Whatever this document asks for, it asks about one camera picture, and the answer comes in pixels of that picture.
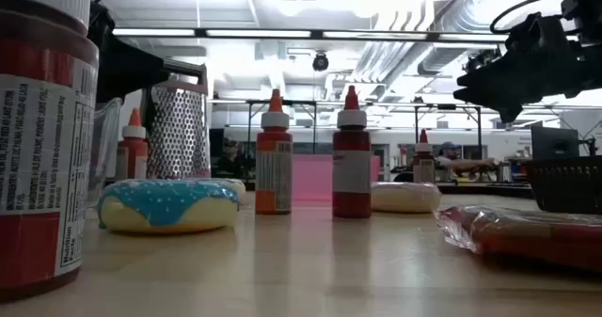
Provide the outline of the black computer monitor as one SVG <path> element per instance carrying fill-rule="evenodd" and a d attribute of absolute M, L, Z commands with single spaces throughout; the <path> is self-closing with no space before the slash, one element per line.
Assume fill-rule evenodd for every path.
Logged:
<path fill-rule="evenodd" d="M 531 127 L 532 158 L 551 160 L 579 157 L 578 132 L 572 129 Z"/>

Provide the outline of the black ceiling spotlights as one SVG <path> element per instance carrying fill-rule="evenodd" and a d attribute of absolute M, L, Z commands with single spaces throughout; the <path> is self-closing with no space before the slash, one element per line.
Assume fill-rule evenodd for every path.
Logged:
<path fill-rule="evenodd" d="M 484 49 L 476 54 L 472 54 L 467 58 L 467 62 L 463 66 L 465 73 L 476 71 L 482 67 L 492 64 L 502 57 L 500 49 Z"/>

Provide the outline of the black mesh basket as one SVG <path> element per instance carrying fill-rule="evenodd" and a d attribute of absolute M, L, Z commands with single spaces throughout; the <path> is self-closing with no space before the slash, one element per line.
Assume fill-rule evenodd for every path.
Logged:
<path fill-rule="evenodd" d="M 602 155 L 531 160 L 526 170 L 540 210 L 602 214 Z"/>

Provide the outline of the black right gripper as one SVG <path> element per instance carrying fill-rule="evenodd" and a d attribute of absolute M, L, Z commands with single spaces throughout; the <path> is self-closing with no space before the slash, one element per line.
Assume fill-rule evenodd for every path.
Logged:
<path fill-rule="evenodd" d="M 556 16 L 532 13 L 511 31 L 508 55 L 457 78 L 457 100 L 490 108 L 513 122 L 532 99 L 602 89 L 602 42 L 570 40 Z M 517 88 L 477 88 L 478 86 Z"/>

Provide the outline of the blue sprinkled frosted donut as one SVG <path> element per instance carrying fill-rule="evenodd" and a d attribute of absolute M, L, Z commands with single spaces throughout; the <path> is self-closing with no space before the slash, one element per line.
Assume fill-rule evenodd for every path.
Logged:
<path fill-rule="evenodd" d="M 115 182 L 105 187 L 97 205 L 102 229 L 145 234 L 231 227 L 239 209 L 231 188 L 193 179 Z"/>

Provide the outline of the black background rig frame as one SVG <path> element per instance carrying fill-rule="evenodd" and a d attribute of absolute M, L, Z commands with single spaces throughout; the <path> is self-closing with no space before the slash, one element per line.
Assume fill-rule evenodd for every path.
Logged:
<path fill-rule="evenodd" d="M 478 157 L 483 158 L 483 126 L 482 126 L 482 108 L 478 105 L 454 104 L 454 103 L 415 103 L 413 106 L 414 113 L 414 129 L 415 143 L 420 143 L 419 129 L 419 112 L 422 108 L 425 109 L 424 114 L 430 113 L 432 110 L 452 112 L 462 110 L 470 119 L 477 124 L 478 135 Z"/>
<path fill-rule="evenodd" d="M 247 143 L 250 143 L 250 132 L 252 128 L 259 128 L 259 125 L 253 124 L 252 119 L 260 113 L 266 106 L 269 106 L 271 100 L 247 100 L 248 115 L 247 124 L 244 127 L 247 128 Z M 312 154 L 317 151 L 317 118 L 318 118 L 318 104 L 315 101 L 298 101 L 298 100 L 285 100 L 280 98 L 280 102 L 283 107 L 289 106 L 292 111 L 296 107 L 302 109 L 308 114 L 311 119 L 311 125 L 294 125 L 294 128 L 311 129 L 312 130 Z"/>

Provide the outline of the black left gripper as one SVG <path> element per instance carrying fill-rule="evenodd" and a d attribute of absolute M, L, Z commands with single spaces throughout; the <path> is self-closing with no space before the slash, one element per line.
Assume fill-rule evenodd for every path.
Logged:
<path fill-rule="evenodd" d="M 109 9 L 99 2 L 92 2 L 88 38 L 102 39 L 114 27 Z M 103 39 L 99 63 L 97 103 L 124 98 L 130 92 L 165 82 L 169 77 L 161 57 L 127 44 L 114 35 L 106 35 Z"/>

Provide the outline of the long ceiling light bar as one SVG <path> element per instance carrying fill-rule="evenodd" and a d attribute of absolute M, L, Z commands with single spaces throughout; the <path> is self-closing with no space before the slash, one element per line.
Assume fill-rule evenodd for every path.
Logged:
<path fill-rule="evenodd" d="M 116 28 L 121 38 L 178 38 L 217 40 L 343 40 L 442 43 L 503 43 L 504 35 L 463 32 L 299 30 L 262 28 Z"/>

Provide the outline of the clear plastic container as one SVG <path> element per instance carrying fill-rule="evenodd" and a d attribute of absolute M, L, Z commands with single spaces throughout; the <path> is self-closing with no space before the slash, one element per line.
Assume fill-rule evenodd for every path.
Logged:
<path fill-rule="evenodd" d="M 94 114 L 86 200 L 88 208 L 97 204 L 109 173 L 111 158 L 117 151 L 121 106 L 121 98 L 114 98 L 108 103 L 99 103 L 100 108 Z"/>

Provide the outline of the pale blue frosted donut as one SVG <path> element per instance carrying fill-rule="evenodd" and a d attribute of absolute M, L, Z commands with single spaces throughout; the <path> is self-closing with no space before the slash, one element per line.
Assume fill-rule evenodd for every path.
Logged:
<path fill-rule="evenodd" d="M 193 178 L 193 181 L 214 182 L 231 188 L 237 195 L 240 205 L 246 205 L 246 186 L 238 179 L 229 178 Z"/>

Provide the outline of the pink plastic bin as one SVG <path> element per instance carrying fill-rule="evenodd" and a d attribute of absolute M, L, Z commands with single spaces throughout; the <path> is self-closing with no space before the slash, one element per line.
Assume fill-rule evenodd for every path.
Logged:
<path fill-rule="evenodd" d="M 378 166 L 372 157 L 371 177 Z M 332 208 L 332 154 L 295 154 L 293 156 L 293 206 L 317 206 Z"/>

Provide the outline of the round pendant ceiling lamp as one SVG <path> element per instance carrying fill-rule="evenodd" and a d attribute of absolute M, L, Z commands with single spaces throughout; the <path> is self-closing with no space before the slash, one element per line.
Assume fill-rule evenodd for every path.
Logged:
<path fill-rule="evenodd" d="M 278 0 L 277 9 L 285 16 L 293 17 L 301 11 L 298 0 Z"/>

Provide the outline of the orange icing squeeze bottle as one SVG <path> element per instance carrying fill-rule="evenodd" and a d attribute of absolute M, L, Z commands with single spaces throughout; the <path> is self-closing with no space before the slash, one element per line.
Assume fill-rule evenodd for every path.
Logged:
<path fill-rule="evenodd" d="M 147 131 L 142 126 L 138 108 L 132 110 L 128 124 L 122 127 L 121 135 L 117 149 L 116 180 L 146 179 L 149 148 Z"/>
<path fill-rule="evenodd" d="M 274 89 L 272 102 L 261 115 L 256 140 L 256 214 L 289 214 L 292 209 L 293 137 L 280 98 L 280 91 Z"/>

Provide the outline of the red snack packet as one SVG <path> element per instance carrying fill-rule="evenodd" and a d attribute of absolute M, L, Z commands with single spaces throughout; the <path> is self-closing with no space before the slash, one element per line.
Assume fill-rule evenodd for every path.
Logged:
<path fill-rule="evenodd" d="M 602 273 L 602 215 L 468 205 L 434 217 L 449 244 L 474 254 Z"/>

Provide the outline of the person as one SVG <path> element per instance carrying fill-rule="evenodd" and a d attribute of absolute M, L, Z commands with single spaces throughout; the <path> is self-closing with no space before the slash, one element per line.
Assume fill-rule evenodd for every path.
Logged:
<path fill-rule="evenodd" d="M 463 159 L 460 146 L 450 141 L 441 144 L 436 157 L 436 180 L 448 182 L 458 178 L 474 179 L 480 171 L 489 171 L 497 167 L 495 158 Z"/>
<path fill-rule="evenodd" d="M 217 160 L 215 175 L 218 178 L 242 179 L 244 171 L 244 159 L 239 152 L 239 143 L 226 137 Z"/>

